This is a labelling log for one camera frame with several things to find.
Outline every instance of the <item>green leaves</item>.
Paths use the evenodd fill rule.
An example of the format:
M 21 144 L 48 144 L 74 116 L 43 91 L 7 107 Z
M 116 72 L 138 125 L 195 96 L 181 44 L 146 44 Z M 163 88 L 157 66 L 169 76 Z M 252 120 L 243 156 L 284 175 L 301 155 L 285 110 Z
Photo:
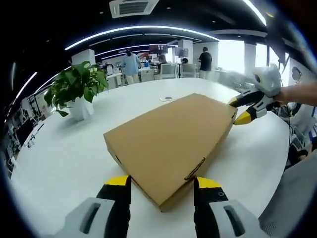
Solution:
M 76 77 L 73 75 L 73 71 L 65 72 L 65 77 L 68 79 L 68 82 L 70 84 L 73 84 L 76 80 Z
M 97 80 L 104 86 L 108 87 L 108 83 L 106 81 L 106 74 L 103 71 L 96 72 Z
M 63 118 L 68 115 L 67 112 L 64 112 L 64 111 L 61 111 L 61 110 L 56 110 L 56 111 L 57 111 Z
M 91 103 L 94 96 L 108 87 L 105 72 L 97 65 L 91 65 L 89 61 L 61 71 L 54 79 L 44 99 L 49 106 L 54 105 L 60 109 L 65 107 L 67 102 L 82 96 Z M 64 111 L 57 111 L 62 117 L 68 115 Z
M 92 86 L 91 90 L 93 91 L 94 95 L 98 94 L 98 86 L 97 85 Z
M 89 88 L 85 87 L 85 88 L 84 88 L 84 98 L 85 98 L 88 102 L 92 103 L 92 102 L 93 102 L 93 97 L 94 97 L 94 93 L 93 93 L 92 91 L 90 91 Z

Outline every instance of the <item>round white table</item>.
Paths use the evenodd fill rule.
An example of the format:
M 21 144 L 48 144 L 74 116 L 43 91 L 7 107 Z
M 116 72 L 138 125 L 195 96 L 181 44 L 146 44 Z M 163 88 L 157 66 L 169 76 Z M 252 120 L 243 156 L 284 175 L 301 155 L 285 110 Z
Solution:
M 103 183 L 123 171 L 108 153 L 103 134 L 149 110 L 200 93 L 227 103 L 237 92 L 199 78 L 165 79 L 133 84 L 101 93 L 91 118 L 75 122 L 55 113 L 44 121 L 36 144 L 23 147 L 11 177 L 17 201 L 40 234 L 53 234 L 65 216 Z M 246 107 L 238 110 L 241 114 Z M 275 114 L 233 126 L 205 177 L 222 185 L 259 217 L 271 200 L 287 160 L 289 128 Z M 193 193 L 162 213 L 132 186 L 128 237 L 196 237 Z

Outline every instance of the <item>air conditioner vent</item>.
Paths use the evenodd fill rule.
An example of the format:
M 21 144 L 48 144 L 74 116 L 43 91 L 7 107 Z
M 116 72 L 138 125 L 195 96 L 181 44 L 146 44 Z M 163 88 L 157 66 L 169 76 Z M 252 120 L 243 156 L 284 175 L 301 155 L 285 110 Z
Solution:
M 109 2 L 113 18 L 149 15 L 159 0 L 114 0 Z
M 147 5 L 148 5 L 147 1 L 120 4 L 119 14 L 123 15 L 123 14 L 131 14 L 131 13 L 143 13 Z

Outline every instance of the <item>potted plant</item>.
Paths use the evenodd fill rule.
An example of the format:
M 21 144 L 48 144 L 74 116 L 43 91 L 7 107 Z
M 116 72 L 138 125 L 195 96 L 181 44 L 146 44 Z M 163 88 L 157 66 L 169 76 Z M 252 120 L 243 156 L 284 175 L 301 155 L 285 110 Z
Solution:
M 53 104 L 62 117 L 68 115 L 62 109 L 69 108 L 76 120 L 83 120 L 93 113 L 93 97 L 108 87 L 105 72 L 89 61 L 72 65 L 54 79 L 44 96 L 46 103 Z

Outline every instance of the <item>computer screen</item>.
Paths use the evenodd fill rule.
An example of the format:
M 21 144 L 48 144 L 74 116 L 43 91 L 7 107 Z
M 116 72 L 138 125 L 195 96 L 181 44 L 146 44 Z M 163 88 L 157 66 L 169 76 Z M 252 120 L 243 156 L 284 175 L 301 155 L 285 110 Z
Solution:
M 150 45 L 150 54 L 167 54 L 167 45 Z
M 175 55 L 178 57 L 188 57 L 188 49 L 181 48 L 181 47 L 175 47 Z

